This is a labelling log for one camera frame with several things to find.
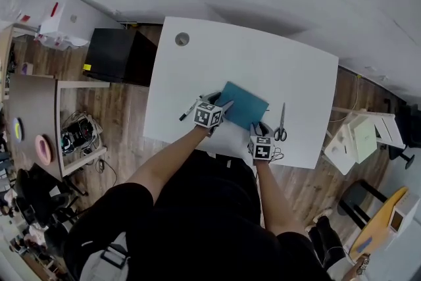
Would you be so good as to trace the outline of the black stool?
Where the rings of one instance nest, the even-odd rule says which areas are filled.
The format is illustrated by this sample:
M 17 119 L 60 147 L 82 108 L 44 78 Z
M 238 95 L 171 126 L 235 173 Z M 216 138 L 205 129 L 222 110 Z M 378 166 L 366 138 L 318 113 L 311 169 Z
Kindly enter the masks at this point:
M 366 196 L 370 194 L 377 200 L 385 203 L 387 197 L 371 186 L 365 180 L 352 183 L 339 198 L 337 212 L 341 216 L 348 216 L 359 229 L 363 229 L 371 218 L 362 210 L 361 205 Z

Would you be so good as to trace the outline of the black-handled scissors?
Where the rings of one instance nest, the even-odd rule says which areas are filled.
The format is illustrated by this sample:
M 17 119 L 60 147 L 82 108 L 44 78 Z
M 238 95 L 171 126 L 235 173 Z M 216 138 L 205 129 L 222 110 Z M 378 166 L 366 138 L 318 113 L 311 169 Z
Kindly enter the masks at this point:
M 287 132 L 284 128 L 284 122 L 285 122 L 285 103 L 283 103 L 279 126 L 274 131 L 274 139 L 276 141 L 285 141 L 287 138 Z

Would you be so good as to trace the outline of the blue and yellow plate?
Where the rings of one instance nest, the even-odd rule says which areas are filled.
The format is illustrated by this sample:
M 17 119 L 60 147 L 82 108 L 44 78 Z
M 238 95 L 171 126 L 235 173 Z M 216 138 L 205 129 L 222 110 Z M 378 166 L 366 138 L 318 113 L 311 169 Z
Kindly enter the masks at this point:
M 18 143 L 21 143 L 24 140 L 24 130 L 22 122 L 19 118 L 13 118 L 12 129 L 14 132 L 15 140 Z

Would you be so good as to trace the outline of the blue notebook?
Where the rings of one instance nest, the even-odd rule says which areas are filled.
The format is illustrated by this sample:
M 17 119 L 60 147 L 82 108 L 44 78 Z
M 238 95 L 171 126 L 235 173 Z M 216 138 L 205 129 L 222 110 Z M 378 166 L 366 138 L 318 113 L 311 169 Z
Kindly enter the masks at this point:
M 260 122 L 269 106 L 268 102 L 233 82 L 226 83 L 216 104 L 221 107 L 229 101 L 234 103 L 225 112 L 225 118 L 245 130 L 249 130 L 251 124 Z

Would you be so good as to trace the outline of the yellow round table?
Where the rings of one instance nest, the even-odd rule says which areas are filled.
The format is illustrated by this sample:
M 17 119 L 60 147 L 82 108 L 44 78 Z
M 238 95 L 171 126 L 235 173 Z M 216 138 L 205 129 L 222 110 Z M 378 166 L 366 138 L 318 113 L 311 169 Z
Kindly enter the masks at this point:
M 389 237 L 388 226 L 393 208 L 408 190 L 406 186 L 397 190 L 360 231 L 349 251 L 349 256 L 353 261 L 362 254 L 375 252 L 385 243 Z

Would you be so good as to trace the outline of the white square table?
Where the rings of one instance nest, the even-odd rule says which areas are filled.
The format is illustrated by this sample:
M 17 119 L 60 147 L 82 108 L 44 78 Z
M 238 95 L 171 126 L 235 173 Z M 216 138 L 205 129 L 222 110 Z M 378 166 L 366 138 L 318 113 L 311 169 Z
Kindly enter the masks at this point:
M 189 34 L 180 47 L 175 37 Z M 179 118 L 200 96 L 227 82 L 269 103 L 262 120 L 280 123 L 283 103 L 287 139 L 279 165 L 314 169 L 331 115 L 336 56 L 304 43 L 231 24 L 166 17 L 159 40 L 143 135 L 172 143 L 193 127 L 193 113 Z

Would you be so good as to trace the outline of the black cabinet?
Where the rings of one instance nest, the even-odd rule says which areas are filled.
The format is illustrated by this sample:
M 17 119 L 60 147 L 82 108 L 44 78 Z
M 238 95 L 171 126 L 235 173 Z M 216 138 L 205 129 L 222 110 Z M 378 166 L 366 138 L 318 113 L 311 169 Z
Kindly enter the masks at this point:
M 137 30 L 96 28 L 82 74 L 96 80 L 148 88 L 157 46 Z

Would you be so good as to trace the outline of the white water dispenser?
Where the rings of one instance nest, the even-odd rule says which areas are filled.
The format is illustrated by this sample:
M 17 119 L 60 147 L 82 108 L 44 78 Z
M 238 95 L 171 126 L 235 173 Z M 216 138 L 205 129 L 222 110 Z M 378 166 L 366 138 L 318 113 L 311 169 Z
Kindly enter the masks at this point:
M 36 34 L 42 45 L 64 51 L 88 45 L 97 28 L 123 25 L 82 0 L 51 0 Z

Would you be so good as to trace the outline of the pale green box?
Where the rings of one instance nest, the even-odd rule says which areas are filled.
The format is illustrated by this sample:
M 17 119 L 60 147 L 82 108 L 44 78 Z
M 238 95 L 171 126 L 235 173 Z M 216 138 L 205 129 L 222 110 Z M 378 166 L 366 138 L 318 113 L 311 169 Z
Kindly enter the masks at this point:
M 350 127 L 355 145 L 356 162 L 361 164 L 377 150 L 376 128 L 366 116 L 356 117 Z

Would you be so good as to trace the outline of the person's black clothing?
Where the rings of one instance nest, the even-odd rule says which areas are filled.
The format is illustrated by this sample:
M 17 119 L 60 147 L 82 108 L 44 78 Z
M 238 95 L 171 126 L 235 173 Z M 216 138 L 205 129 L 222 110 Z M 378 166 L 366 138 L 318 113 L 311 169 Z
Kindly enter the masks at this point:
M 72 227 L 64 261 L 79 279 L 88 257 L 126 234 L 128 281 L 331 281 L 310 240 L 260 224 L 255 178 L 193 152 L 159 198 L 142 185 L 109 189 Z

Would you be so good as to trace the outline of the pink plate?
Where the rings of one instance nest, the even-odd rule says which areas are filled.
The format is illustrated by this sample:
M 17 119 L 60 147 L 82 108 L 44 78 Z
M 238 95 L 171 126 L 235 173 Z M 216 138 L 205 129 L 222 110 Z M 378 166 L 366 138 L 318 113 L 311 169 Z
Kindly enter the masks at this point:
M 35 148 L 38 159 L 43 165 L 50 165 L 53 159 L 52 152 L 48 141 L 42 136 L 37 135 L 35 138 Z

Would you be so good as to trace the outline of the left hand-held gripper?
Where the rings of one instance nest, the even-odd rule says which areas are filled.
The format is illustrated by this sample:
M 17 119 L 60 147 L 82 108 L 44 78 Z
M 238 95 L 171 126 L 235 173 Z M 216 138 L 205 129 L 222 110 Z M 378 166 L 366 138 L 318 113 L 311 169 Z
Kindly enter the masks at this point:
M 215 129 L 222 123 L 223 116 L 234 104 L 234 100 L 230 100 L 222 107 L 215 105 L 220 96 L 220 91 L 201 96 L 194 109 L 193 121 L 197 126 L 207 129 L 208 138 L 213 135 Z

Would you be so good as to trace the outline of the light wooden table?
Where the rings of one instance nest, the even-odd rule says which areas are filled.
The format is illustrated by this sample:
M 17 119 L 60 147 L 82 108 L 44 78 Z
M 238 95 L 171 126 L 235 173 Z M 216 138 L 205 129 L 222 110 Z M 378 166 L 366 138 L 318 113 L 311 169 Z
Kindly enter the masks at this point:
M 9 98 L 7 67 L 9 65 L 13 37 L 21 35 L 35 36 L 36 31 L 36 28 L 27 25 L 10 24 L 0 32 L 0 102 L 4 102 L 4 100 Z

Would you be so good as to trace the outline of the grey bag with black buckle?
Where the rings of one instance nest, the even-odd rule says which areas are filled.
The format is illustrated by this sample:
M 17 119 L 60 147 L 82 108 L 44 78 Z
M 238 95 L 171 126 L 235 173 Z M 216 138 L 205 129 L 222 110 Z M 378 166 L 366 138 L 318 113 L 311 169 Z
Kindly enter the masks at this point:
M 121 232 L 104 250 L 89 256 L 80 281 L 127 281 L 129 260 L 126 233 Z

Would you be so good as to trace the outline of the person's right forearm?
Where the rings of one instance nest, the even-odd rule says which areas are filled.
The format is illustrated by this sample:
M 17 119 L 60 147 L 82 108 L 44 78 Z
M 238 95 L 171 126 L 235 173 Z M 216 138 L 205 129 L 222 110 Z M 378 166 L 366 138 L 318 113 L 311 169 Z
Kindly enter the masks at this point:
M 286 232 L 307 235 L 303 225 L 295 218 L 282 189 L 279 187 L 268 161 L 255 160 L 259 181 L 264 225 L 278 236 Z

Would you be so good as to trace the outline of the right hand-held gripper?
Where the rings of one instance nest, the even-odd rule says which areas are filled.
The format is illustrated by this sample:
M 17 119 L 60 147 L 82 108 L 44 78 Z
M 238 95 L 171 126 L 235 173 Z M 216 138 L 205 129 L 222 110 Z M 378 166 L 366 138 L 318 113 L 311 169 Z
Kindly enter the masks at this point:
M 275 150 L 273 129 L 264 122 L 259 122 L 259 124 L 251 123 L 247 148 L 253 165 L 256 165 L 258 161 L 269 163 L 274 156 Z

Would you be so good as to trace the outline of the black office chair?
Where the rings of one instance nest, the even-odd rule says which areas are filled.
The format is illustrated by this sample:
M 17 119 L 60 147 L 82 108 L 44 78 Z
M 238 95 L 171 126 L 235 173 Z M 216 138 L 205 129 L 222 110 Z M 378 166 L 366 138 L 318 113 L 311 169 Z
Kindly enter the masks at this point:
M 29 170 L 18 170 L 14 190 L 16 205 L 26 223 L 42 228 L 72 222 L 76 218 L 73 204 L 89 195 L 70 179 L 57 180 L 37 164 Z
M 406 148 L 421 149 L 421 110 L 417 104 L 401 105 L 395 114 L 395 121 L 399 129 L 404 148 L 389 146 L 389 159 L 395 160 L 398 157 L 406 161 L 405 169 L 408 169 L 414 162 L 415 155 L 408 157 L 404 154 Z

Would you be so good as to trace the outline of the white box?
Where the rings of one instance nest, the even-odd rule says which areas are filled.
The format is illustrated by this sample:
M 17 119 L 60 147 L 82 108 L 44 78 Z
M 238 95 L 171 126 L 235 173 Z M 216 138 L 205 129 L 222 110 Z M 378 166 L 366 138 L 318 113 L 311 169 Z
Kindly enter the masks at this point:
M 343 123 L 335 134 L 329 131 L 326 134 L 328 143 L 323 150 L 324 156 L 345 176 L 357 163 L 357 147 L 350 122 Z

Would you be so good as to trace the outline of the black and white marker pen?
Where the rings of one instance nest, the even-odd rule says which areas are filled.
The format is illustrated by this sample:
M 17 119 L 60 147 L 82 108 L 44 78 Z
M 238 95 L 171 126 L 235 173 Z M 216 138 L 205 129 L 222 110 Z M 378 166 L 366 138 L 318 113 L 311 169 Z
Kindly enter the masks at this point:
M 179 121 L 183 121 L 195 108 L 196 104 L 202 99 L 202 96 L 200 95 L 191 105 L 191 107 L 181 115 L 181 117 L 179 118 Z

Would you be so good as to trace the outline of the white wooden chair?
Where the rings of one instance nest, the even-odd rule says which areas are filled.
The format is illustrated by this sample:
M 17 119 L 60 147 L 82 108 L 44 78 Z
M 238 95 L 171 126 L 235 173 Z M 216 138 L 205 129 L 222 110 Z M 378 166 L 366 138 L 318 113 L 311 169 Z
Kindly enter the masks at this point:
M 345 118 L 341 121 L 341 124 L 350 122 L 351 125 L 354 119 L 356 119 L 358 116 L 368 117 L 374 123 L 376 128 L 377 148 L 379 143 L 382 145 L 398 147 L 400 149 L 404 148 L 404 143 L 397 127 L 394 114 L 374 113 L 368 112 L 364 109 L 356 111 L 339 107 L 334 107 L 332 111 L 345 114 Z

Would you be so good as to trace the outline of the white device with screen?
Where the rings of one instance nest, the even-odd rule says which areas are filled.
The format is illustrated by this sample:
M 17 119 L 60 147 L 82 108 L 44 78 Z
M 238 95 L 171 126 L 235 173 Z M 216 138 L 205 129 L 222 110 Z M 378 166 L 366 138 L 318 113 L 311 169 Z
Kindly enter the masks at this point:
M 407 191 L 394 205 L 387 227 L 389 235 L 386 248 L 388 248 L 411 224 L 419 202 L 420 197 L 417 194 Z

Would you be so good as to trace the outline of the person's left forearm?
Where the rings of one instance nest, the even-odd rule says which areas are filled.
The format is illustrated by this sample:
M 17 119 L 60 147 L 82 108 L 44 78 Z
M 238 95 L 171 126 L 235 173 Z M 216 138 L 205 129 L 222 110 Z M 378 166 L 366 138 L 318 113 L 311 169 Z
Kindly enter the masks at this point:
M 151 194 L 153 203 L 156 203 L 166 183 L 182 167 L 208 133 L 209 129 L 195 126 L 186 135 L 149 158 L 126 182 L 145 187 Z

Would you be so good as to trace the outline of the brown table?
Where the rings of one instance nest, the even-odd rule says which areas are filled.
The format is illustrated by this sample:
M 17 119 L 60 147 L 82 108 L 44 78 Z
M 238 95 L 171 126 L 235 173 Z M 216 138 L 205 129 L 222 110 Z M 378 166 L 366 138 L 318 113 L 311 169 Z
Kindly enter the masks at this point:
M 63 81 L 43 76 L 13 74 L 7 100 L 12 140 L 28 158 L 61 181 L 107 152 L 107 148 L 103 145 L 86 156 L 69 163 L 64 162 L 61 150 L 61 91 L 109 87 L 108 82 Z M 24 140 L 21 143 L 18 143 L 14 137 L 13 118 L 19 118 L 23 125 Z M 53 159 L 48 166 L 43 165 L 38 159 L 35 148 L 37 135 L 42 135 L 49 143 Z

